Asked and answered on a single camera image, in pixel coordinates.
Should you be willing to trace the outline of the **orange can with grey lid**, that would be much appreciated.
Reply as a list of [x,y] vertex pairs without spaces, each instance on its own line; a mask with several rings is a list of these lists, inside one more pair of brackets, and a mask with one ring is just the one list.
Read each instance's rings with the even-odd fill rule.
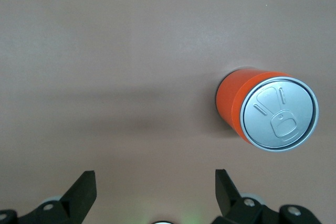
[[319,118],[317,97],[306,83],[256,68],[229,73],[216,91],[216,108],[243,140],[269,152],[304,143]]

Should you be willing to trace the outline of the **brown table cover mat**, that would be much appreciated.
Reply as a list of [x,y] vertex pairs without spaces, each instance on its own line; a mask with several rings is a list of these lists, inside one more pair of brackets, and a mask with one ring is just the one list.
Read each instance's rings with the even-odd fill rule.
[[[314,91],[305,143],[266,152],[221,119],[216,89],[241,67]],[[0,0],[0,209],[93,170],[85,224],[209,224],[217,169],[336,224],[336,0]]]

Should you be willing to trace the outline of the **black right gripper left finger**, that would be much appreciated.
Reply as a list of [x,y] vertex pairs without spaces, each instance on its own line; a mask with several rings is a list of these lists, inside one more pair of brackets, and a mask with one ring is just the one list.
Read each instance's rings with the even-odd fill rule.
[[60,199],[37,208],[37,224],[82,224],[96,198],[95,172],[85,171]]

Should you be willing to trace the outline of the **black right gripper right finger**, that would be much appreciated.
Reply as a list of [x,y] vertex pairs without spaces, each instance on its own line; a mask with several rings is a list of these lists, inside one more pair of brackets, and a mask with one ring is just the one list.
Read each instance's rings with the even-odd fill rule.
[[261,204],[242,197],[224,169],[215,171],[215,196],[221,215],[211,224],[261,224]]

